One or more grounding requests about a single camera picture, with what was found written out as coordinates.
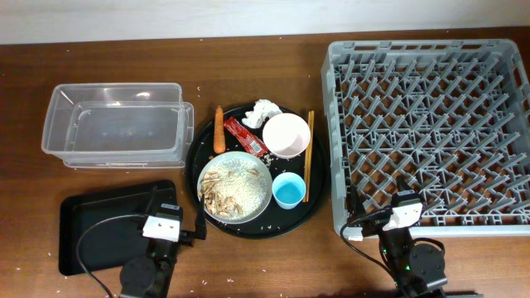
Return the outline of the white pink bowl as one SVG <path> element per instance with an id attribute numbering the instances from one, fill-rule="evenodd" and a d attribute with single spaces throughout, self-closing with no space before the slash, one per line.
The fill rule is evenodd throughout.
<path id="1" fill-rule="evenodd" d="M 307 122 L 294 113 L 281 113 L 263 127 L 263 142 L 275 156 L 290 159 L 309 146 L 311 130 Z"/>

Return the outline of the light blue cup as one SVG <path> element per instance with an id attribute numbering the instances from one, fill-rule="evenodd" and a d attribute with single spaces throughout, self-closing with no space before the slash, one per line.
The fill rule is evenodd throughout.
<path id="1" fill-rule="evenodd" d="M 306 183 L 296 173 L 281 173 L 272 182 L 272 195 L 282 209 L 294 209 L 306 196 Z"/>

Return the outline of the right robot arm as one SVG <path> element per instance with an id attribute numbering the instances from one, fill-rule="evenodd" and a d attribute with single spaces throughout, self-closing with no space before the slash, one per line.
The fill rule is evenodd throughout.
<path id="1" fill-rule="evenodd" d="M 402 297 L 438 297 L 446 293 L 445 246 L 431 238 L 413 238 L 410 227 L 422 216 L 424 200 L 405 180 L 396 179 L 397 192 L 391 203 L 370 214 L 355 215 L 340 229 L 347 243 L 345 230 L 359 225 L 364 237 L 378 236 L 381 261 L 353 248 L 359 255 L 380 266 L 394 281 Z"/>

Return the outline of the grey plate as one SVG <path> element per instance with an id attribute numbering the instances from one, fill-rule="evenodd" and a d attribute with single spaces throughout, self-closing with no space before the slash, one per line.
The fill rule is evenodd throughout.
<path id="1" fill-rule="evenodd" d="M 257 218 L 272 198 L 272 176 L 257 157 L 243 151 L 223 153 L 199 174 L 195 189 L 205 212 L 223 224 Z"/>

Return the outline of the white tissue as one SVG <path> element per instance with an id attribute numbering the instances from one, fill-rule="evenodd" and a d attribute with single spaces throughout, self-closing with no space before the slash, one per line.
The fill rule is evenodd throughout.
<path id="1" fill-rule="evenodd" d="M 257 129 L 260 128 L 268 118 L 272 118 L 281 113 L 282 110 L 275 103 L 268 99 L 259 99 L 254 104 L 253 110 L 245 113 L 242 123 L 249 128 Z"/>

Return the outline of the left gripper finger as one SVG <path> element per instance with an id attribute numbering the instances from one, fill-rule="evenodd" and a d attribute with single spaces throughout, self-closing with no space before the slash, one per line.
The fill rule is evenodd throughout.
<path id="1" fill-rule="evenodd" d="M 205 196 L 200 197 L 199 207 L 195 217 L 195 238 L 206 240 L 207 228 L 205 219 Z"/>
<path id="2" fill-rule="evenodd" d="M 157 191 L 158 191 L 158 188 L 157 188 L 156 185 L 154 185 L 152 187 L 151 191 L 150 191 L 149 200 L 148 200 L 147 207 L 146 207 L 146 210 L 145 210 L 145 214 L 146 215 L 149 215 L 151 213 L 152 203 L 153 203 L 154 199 L 156 198 Z"/>

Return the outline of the orange carrot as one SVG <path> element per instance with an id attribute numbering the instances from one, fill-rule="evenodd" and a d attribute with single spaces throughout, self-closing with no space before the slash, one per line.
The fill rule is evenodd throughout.
<path id="1" fill-rule="evenodd" d="M 220 106 L 215 109 L 213 148 L 216 154 L 224 153 L 226 150 L 224 138 L 224 111 Z"/>

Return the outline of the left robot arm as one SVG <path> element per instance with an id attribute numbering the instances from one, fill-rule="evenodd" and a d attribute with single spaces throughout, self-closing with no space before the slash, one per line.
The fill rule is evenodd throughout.
<path id="1" fill-rule="evenodd" d="M 179 249 L 192 247 L 196 239 L 206 239 L 204 197 L 200 197 L 195 229 L 188 231 L 181 227 L 182 207 L 167 199 L 158 200 L 157 191 L 157 187 L 151 190 L 141 227 L 141 235 L 148 240 L 147 250 L 123 265 L 119 276 L 121 297 L 166 298 Z"/>

